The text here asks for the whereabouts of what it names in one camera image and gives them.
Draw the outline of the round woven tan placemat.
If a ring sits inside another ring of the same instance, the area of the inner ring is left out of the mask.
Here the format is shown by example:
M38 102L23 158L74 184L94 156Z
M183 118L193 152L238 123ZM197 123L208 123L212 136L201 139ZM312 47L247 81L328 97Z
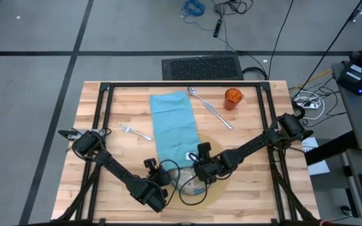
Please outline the round woven tan placemat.
M174 191L173 198L168 205L169 208L184 210L199 210L207 208L220 199L228 187L229 180L217 180L207 186L205 192L199 195L186 195L179 193L179 190L172 183L166 188L170 190L170 194Z

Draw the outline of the floral patterned plate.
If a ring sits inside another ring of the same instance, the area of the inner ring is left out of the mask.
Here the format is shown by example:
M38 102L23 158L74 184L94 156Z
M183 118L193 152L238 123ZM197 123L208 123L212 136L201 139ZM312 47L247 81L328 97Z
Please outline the floral patterned plate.
M172 185L186 195L199 195L206 191L203 181L195 175L193 167L172 169L169 171Z

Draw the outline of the silver fork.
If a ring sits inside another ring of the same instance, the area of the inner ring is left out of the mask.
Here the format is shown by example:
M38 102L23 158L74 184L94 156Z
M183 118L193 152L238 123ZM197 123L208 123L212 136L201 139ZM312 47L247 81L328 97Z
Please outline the silver fork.
M124 131L124 132L128 132L128 133L132 133L135 134L137 136L142 137L143 139L146 139L147 141L152 141L153 139L150 136L144 135L138 131L133 130L132 128L130 128L129 126L125 125L125 124L120 124L119 127Z

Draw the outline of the teal cloth napkin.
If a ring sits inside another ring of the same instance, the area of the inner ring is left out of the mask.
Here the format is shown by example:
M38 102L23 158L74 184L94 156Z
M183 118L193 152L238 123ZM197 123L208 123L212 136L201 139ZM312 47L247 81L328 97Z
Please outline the teal cloth napkin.
M165 170L189 168L190 153L197 153L200 139L189 96L184 91L151 95L153 134L159 161Z

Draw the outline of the silver table knife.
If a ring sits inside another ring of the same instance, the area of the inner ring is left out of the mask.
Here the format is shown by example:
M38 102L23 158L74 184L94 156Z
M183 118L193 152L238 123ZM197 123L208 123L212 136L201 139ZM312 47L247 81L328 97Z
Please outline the silver table knife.
M215 110L215 108L213 108L212 105L210 105L210 103L203 101L203 104L207 110L214 114L228 129L233 129L233 127L219 115L219 113Z

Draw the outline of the orange textured plastic cup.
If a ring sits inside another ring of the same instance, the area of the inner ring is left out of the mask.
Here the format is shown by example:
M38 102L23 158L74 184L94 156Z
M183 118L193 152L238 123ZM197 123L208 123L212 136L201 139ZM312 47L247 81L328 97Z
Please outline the orange textured plastic cup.
M224 108L226 110L234 110L241 102L243 94L236 88L227 89L224 94Z

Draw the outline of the silver spoon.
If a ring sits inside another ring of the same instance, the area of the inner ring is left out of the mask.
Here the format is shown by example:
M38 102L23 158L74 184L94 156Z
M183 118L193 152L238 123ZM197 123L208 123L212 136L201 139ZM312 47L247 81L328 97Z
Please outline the silver spoon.
M194 97L197 97L205 106L211 106L210 103L208 103L207 101L205 101L203 98L201 98L201 97L197 94L195 88L193 88L193 87L187 87L187 90L188 90L188 92L189 92L190 95L193 95Z

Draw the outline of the black perforated floor grille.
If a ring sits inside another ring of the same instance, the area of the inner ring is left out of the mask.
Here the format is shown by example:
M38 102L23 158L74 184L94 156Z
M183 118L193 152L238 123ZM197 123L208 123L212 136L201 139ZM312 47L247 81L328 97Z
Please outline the black perforated floor grille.
M198 56L162 60L163 80L243 80L234 55Z

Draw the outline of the white paper sheet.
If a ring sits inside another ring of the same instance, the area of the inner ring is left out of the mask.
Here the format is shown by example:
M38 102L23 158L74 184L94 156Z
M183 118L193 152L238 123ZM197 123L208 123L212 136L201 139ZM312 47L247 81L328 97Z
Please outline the white paper sheet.
M315 137L308 137L307 139L304 139L302 141L302 150L307 153L315 148L318 148L319 145L317 143L317 140ZM325 174L325 173L329 173L329 167L326 163L325 160L322 160L321 162L312 164L312 165L307 165L307 169L309 171L309 174L311 176L314 175L321 175L321 174Z

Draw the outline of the black stand beam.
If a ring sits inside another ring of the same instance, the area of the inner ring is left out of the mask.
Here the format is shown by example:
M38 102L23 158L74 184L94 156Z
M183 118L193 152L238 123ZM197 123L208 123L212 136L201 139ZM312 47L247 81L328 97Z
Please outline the black stand beam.
M317 148L305 153L307 166L316 164L330 157L339 155L347 149L358 148L358 142L353 131L349 131L335 139L332 139Z

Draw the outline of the black power bar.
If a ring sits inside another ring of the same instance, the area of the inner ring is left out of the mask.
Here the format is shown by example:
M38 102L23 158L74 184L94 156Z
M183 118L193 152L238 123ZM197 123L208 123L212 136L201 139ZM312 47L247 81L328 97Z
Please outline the black power bar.
M216 23L216 27L213 31L214 38L217 38L219 36L219 30L220 30L221 25L222 25L222 19L218 19L218 21Z

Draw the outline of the black box device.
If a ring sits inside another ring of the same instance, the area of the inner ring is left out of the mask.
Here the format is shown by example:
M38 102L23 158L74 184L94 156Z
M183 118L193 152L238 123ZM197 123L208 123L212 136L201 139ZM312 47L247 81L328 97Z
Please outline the black box device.
M337 84L356 95L362 95L362 67L349 65L348 61L338 65L342 68L338 73Z

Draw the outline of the black aluminium table frame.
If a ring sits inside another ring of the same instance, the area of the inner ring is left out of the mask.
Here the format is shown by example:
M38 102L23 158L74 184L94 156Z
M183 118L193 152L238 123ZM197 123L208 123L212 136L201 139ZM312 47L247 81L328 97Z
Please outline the black aluminium table frame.
M293 114L283 81L86 82L74 126L80 132L109 129L106 149L132 174L145 178L149 169L144 160L155 158L162 165L155 140L138 138L119 125L153 134L150 96L186 93L187 87L195 88L233 127L228 129L197 97L188 95L200 142L211 144L211 156L242 146L277 117ZM243 94L234 110L224 108L224 94L230 88ZM165 186L167 206L156 212L131 197L125 184L107 169L78 158L70 149L71 141L52 226L321 226L300 143L294 141L285 149L264 147L246 157L232 174L220 179L229 180L222 197L204 209L169 208L175 192L170 194Z

